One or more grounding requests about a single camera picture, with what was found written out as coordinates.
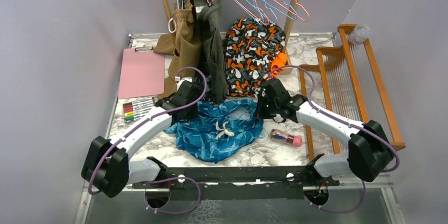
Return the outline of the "blue patterned shorts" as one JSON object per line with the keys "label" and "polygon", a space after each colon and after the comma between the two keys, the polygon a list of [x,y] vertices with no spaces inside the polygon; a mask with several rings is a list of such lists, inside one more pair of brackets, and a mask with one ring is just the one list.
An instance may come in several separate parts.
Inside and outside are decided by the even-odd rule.
{"label": "blue patterned shorts", "polygon": [[255,117],[257,103],[236,99],[219,105],[198,102],[198,116],[178,122],[165,132],[175,135],[176,147],[193,157],[218,163],[252,144],[262,133],[264,121]]}

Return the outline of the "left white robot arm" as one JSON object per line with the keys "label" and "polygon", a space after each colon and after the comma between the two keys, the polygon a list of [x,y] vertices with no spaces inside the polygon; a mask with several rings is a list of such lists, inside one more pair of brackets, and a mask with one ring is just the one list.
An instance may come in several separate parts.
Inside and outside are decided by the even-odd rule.
{"label": "left white robot arm", "polygon": [[102,136],[93,139],[81,170],[81,177],[88,182],[88,192],[113,198],[130,184],[148,182],[156,188],[162,186],[166,173],[161,162],[152,157],[142,161],[131,158],[174,123],[197,116],[196,103],[204,93],[204,87],[182,80],[177,92],[158,100],[147,115],[122,133],[110,139]]}

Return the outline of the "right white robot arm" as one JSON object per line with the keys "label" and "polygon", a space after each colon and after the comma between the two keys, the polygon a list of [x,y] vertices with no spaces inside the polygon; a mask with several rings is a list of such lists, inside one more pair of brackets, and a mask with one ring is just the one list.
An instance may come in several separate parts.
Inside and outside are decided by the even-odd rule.
{"label": "right white robot arm", "polygon": [[291,96],[278,79],[261,85],[255,117],[269,119],[281,116],[298,124],[313,127],[344,145],[346,153],[321,156],[305,170],[305,179],[318,185],[334,175],[355,175],[372,182],[395,157],[382,126],[345,118],[320,107],[302,95]]}

